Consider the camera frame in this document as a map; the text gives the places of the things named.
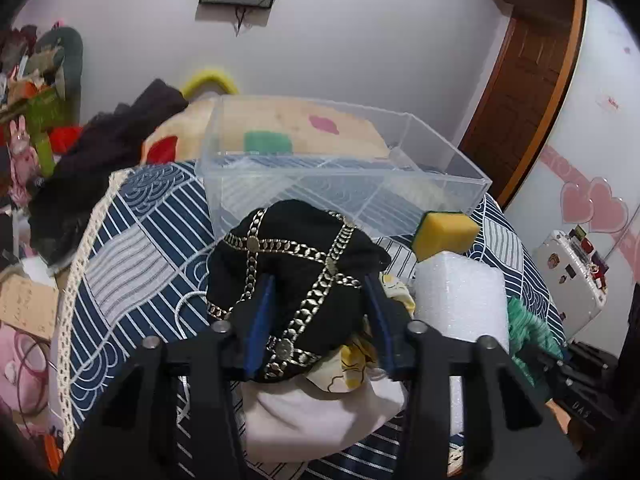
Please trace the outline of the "beige patchwork blanket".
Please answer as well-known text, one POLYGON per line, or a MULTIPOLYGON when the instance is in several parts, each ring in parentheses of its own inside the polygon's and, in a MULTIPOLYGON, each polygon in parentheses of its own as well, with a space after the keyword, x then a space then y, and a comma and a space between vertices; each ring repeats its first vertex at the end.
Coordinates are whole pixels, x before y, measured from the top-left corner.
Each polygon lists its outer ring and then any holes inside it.
POLYGON ((390 149, 366 118, 294 98, 220 96, 190 103, 144 141, 143 165, 201 156, 205 140, 222 154, 385 158, 390 149))

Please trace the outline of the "white sliding wardrobe door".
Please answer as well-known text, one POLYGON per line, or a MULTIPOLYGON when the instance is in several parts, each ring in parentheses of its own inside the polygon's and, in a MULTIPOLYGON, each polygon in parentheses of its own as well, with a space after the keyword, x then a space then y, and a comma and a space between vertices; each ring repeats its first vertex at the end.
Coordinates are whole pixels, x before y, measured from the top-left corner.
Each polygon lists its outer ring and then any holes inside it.
POLYGON ((530 249, 579 224, 639 275, 639 45, 606 0, 585 0, 565 96, 506 216, 530 249))

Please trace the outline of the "pink bunny figure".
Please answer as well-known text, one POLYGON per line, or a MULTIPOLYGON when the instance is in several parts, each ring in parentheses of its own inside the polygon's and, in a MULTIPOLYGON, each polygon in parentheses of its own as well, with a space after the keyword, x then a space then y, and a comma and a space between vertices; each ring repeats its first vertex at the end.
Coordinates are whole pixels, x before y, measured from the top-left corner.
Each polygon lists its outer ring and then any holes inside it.
POLYGON ((32 198, 28 186, 39 176, 40 167, 23 115, 10 121, 9 151, 12 179, 9 194, 17 208, 24 208, 32 198))

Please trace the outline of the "white stickered suitcase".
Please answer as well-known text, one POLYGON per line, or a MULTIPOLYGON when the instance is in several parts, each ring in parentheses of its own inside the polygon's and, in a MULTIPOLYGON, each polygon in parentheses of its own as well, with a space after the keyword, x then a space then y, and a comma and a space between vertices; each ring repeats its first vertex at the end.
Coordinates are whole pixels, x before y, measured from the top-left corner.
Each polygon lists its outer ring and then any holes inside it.
POLYGON ((533 252, 536 266, 559 312, 565 336, 575 337, 603 310, 608 293, 592 264, 566 233, 552 231, 533 252))

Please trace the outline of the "blue white patterned tablecloth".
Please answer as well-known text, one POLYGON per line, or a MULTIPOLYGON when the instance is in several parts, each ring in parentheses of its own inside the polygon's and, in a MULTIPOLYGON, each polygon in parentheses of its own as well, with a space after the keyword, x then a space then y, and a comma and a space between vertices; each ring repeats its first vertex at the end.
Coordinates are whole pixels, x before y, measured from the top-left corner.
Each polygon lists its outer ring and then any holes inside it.
MULTIPOLYGON (((469 255, 503 273, 506 296, 564 328, 536 264, 487 193, 469 216, 480 226, 469 255)), ((390 273, 410 283, 410 235, 372 237, 390 273)), ((58 402, 70 441, 119 367, 145 336, 174 341, 206 323, 206 260, 216 237, 194 162, 119 171, 91 214, 70 269, 58 334, 58 402)))

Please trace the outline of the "pink plush slipper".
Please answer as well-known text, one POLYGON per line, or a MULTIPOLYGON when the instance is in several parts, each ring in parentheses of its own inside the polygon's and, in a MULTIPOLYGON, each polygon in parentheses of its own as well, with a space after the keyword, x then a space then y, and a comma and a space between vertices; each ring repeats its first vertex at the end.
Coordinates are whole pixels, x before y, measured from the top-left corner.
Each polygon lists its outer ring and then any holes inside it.
POLYGON ((1 400, 27 416, 47 404, 48 359, 42 345, 29 334, 1 325, 1 400))

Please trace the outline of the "green knitted cloth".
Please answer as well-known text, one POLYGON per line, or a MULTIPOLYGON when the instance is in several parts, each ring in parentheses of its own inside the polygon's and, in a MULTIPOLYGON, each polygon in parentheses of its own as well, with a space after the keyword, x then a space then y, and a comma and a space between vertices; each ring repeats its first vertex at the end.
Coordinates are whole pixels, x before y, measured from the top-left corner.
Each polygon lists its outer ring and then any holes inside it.
POLYGON ((532 344, 560 360, 563 359, 561 346, 555 341, 548 325, 536 314, 529 312, 518 297, 508 300, 508 324, 511 359, 532 386, 540 387, 544 382, 544 375, 538 368, 523 360, 520 352, 526 344, 532 344))

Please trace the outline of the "black hat with chain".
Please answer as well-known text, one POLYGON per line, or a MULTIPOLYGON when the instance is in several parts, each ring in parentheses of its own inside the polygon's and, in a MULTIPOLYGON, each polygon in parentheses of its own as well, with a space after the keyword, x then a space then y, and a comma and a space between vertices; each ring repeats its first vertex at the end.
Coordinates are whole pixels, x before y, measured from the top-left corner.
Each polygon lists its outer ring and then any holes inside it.
POLYGON ((234 308, 274 277, 274 312, 262 367, 248 379, 284 382, 309 372, 363 329, 366 275, 390 255, 344 214, 302 200, 251 211, 207 260, 206 301, 213 320, 234 327, 234 308))

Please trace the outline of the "white foam block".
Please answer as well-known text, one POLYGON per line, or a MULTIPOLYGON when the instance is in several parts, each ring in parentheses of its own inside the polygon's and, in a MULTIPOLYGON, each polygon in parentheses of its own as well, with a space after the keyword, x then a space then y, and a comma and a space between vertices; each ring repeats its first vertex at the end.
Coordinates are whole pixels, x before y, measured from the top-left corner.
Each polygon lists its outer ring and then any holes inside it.
POLYGON ((454 252, 440 252, 416 265, 414 316, 442 336, 477 341, 484 335, 508 350, 508 300, 503 273, 454 252))

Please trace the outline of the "yellow green sponge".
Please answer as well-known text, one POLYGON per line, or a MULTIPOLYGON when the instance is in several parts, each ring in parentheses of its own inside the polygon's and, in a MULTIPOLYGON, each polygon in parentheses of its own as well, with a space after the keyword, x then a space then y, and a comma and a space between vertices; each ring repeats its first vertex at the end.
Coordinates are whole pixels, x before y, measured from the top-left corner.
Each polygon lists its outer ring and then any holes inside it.
POLYGON ((417 262, 440 252, 464 254, 474 243, 480 226, 466 214, 427 211, 413 235, 411 249, 417 262))

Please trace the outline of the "yellow floral fabric scrunchie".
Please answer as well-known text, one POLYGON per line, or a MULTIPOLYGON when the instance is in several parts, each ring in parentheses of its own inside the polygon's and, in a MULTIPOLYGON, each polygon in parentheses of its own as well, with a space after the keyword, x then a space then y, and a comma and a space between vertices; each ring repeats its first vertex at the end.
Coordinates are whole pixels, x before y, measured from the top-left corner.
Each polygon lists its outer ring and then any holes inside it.
MULTIPOLYGON (((393 274, 381 273, 378 279, 386 297, 402 304, 410 318, 413 318, 416 303, 407 285, 393 274)), ((321 391, 346 394, 359 389, 370 372, 380 376, 377 368, 378 355, 372 344, 370 326, 368 321, 364 321, 359 333, 352 335, 346 344, 318 362, 305 377, 321 391)))

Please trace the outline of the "green box of clutter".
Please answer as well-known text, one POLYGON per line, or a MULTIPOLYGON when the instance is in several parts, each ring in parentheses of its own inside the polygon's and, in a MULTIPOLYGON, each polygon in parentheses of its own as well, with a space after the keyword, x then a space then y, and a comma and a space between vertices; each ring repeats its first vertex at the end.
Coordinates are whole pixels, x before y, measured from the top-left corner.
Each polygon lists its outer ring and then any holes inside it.
POLYGON ((55 88, 46 84, 38 88, 33 82, 10 81, 6 102, 1 105, 1 133, 9 136, 10 122, 25 118, 31 136, 74 122, 73 107, 61 99, 55 88))

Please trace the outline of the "brown wooden door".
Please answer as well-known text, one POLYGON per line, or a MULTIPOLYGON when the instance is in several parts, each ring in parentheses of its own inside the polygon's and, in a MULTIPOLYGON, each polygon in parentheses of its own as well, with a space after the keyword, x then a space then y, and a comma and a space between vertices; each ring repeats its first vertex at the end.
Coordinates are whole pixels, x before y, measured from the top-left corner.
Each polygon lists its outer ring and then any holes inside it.
POLYGON ((526 15, 510 19, 498 60, 460 150, 498 198, 534 140, 558 82, 570 30, 526 15))

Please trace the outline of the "white drawstring pouch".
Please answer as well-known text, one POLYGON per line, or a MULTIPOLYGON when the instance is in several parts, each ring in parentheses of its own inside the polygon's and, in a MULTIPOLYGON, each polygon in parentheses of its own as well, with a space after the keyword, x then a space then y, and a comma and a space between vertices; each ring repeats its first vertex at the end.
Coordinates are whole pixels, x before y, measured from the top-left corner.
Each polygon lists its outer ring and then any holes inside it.
POLYGON ((349 393, 320 390, 304 376, 287 382, 242 382, 247 456, 253 462, 296 463, 340 452, 398 415, 406 390, 384 375, 349 393))

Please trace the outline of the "brown cardboard note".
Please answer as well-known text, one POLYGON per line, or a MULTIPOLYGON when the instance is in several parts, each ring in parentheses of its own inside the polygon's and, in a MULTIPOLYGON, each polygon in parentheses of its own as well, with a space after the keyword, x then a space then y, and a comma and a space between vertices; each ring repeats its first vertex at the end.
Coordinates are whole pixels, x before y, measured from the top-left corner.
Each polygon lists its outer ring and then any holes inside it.
POLYGON ((55 331, 58 290, 17 274, 1 284, 0 318, 17 330, 51 340, 55 331))

